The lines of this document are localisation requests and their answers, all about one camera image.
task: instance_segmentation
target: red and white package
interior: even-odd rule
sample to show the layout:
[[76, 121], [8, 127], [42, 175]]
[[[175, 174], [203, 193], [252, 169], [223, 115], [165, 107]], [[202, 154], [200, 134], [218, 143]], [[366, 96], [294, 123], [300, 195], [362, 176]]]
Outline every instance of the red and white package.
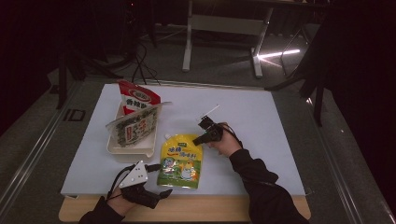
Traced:
[[161, 102], [161, 97], [154, 91], [143, 88], [125, 79], [117, 80], [120, 86], [124, 114], [131, 114]]

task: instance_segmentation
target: snack bag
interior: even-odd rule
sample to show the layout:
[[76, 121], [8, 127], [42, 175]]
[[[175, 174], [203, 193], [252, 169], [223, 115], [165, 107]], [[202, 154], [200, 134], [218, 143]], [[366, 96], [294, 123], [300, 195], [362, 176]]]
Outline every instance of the snack bag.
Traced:
[[197, 136], [177, 134], [163, 143], [158, 185], [198, 189], [203, 150], [192, 142]]
[[138, 86], [125, 79], [119, 79], [117, 82], [120, 86], [125, 115], [161, 102], [161, 97], [149, 89]]
[[140, 140], [155, 131], [162, 104], [148, 106], [134, 113], [115, 119], [106, 125], [110, 135], [121, 147], [137, 144]]

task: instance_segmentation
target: person's right hand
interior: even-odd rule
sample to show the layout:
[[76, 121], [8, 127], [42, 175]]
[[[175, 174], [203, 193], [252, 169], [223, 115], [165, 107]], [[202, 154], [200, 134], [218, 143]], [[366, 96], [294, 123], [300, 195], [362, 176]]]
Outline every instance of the person's right hand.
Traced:
[[[227, 123], [222, 123], [222, 125], [225, 129], [229, 129], [229, 126]], [[221, 140], [218, 142], [209, 142], [206, 143], [209, 147], [214, 147], [219, 151], [219, 154], [222, 154], [226, 157], [230, 157], [235, 153], [235, 151], [239, 150], [242, 148], [241, 145], [239, 145], [238, 141], [227, 131], [223, 131], [223, 135], [221, 137]]]

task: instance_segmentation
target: hand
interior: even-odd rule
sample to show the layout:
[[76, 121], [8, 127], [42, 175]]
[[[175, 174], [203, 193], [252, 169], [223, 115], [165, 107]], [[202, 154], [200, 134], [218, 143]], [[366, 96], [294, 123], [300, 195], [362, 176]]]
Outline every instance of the hand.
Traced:
[[115, 212], [117, 212], [120, 216], [123, 217], [126, 216], [129, 210], [131, 210], [133, 207], [136, 206], [136, 203], [131, 203], [122, 197], [121, 189], [119, 187], [116, 187], [114, 189], [110, 198], [112, 199], [107, 201], [108, 206], [110, 206]]
[[[230, 127], [227, 123], [221, 123], [225, 129], [230, 130]], [[238, 141], [227, 131], [224, 130], [223, 136], [221, 140], [218, 142], [209, 142], [206, 143], [209, 147], [214, 147], [219, 151], [219, 154], [222, 154], [226, 157], [230, 157], [235, 153], [235, 151], [242, 149], [242, 146], [239, 145]]]

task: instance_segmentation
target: black sleeve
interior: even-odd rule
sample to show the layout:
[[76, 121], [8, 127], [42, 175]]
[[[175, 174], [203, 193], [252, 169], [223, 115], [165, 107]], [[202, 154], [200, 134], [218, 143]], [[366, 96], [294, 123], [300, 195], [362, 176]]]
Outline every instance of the black sleeve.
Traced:
[[253, 223], [308, 223], [297, 211], [290, 194], [276, 184], [278, 176], [269, 172], [262, 160], [253, 160], [246, 149], [240, 149], [230, 156], [230, 161], [249, 195]]
[[123, 216], [108, 206], [102, 196], [93, 211], [85, 214], [78, 224], [120, 224], [123, 219]]

